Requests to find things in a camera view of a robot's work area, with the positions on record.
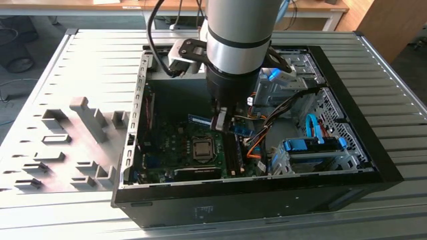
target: floor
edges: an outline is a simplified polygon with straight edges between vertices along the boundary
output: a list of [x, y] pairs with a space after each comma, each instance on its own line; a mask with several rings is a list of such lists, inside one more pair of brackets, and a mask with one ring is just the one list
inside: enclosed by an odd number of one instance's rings
[[[146, 29], [142, 16], [60, 16], [58, 21], [60, 24], [52, 25], [46, 16], [32, 17], [39, 39], [27, 44], [27, 49], [36, 65], [30, 71], [15, 74], [8, 73], [0, 67], [0, 84], [15, 79], [40, 77], [67, 29]], [[195, 18], [180, 17], [182, 29], [195, 29], [195, 25]], [[170, 29], [170, 25], [162, 19], [156, 20], [156, 27]], [[427, 103], [427, 81], [425, 81], [427, 78], [427, 47], [418, 51], [407, 47], [391, 66], [421, 100]], [[3, 98], [10, 100], [8, 103], [0, 102], [0, 144], [12, 126], [12, 123], [8, 122], [16, 119], [35, 84], [35, 80], [16, 81], [0, 89]]]

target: wooden desk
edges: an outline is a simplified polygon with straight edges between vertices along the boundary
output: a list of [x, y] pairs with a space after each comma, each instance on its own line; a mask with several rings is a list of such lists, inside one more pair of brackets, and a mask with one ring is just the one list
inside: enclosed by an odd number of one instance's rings
[[[122, 0], [122, 3], [94, 5], [94, 0], [3, 0], [0, 1], [0, 15], [30, 16], [144, 16], [146, 21], [158, 0]], [[180, 0], [166, 0], [158, 16], [176, 16]], [[326, 18], [325, 31], [334, 31], [349, 7], [342, 0], [337, 5], [323, 0], [299, 0], [297, 2], [299, 18]], [[294, 5], [285, 17], [293, 16]], [[182, 16], [196, 16], [196, 0], [183, 0]]]

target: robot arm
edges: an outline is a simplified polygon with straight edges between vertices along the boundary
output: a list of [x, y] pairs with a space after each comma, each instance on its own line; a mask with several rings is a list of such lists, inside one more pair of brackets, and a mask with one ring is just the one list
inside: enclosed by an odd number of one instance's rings
[[210, 0], [207, 41], [187, 39], [174, 46], [172, 55], [191, 66], [206, 65], [207, 90], [215, 98], [214, 130], [229, 131], [238, 102], [251, 94], [262, 68], [293, 71], [271, 48], [281, 4], [282, 0]]

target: blue ram module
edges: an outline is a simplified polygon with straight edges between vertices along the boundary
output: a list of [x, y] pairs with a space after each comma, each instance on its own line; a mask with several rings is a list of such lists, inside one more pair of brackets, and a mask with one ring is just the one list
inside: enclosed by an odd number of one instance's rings
[[238, 125], [231, 126], [230, 132], [233, 132], [234, 134], [237, 134], [238, 136], [242, 136], [242, 137], [251, 137], [254, 135], [253, 130], [247, 129], [243, 126], [238, 126]]
[[[200, 116], [188, 114], [188, 122], [199, 124], [199, 125], [210, 128], [213, 120], [206, 117], [200, 117]], [[234, 125], [230, 127], [230, 132], [237, 134], [238, 136], [242, 136], [242, 137], [251, 137], [254, 135], [253, 130], [247, 129], [243, 126], [238, 126], [238, 125]]]
[[203, 125], [206, 127], [211, 127], [211, 119], [206, 118], [206, 117], [200, 117], [192, 114], [188, 114], [188, 122], [190, 123], [195, 123], [199, 125]]

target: paper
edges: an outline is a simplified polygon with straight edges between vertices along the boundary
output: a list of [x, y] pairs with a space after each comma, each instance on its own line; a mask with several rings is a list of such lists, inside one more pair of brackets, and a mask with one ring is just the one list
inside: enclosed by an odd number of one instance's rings
[[119, 4], [120, 0], [94, 0], [94, 5], [100, 4]]

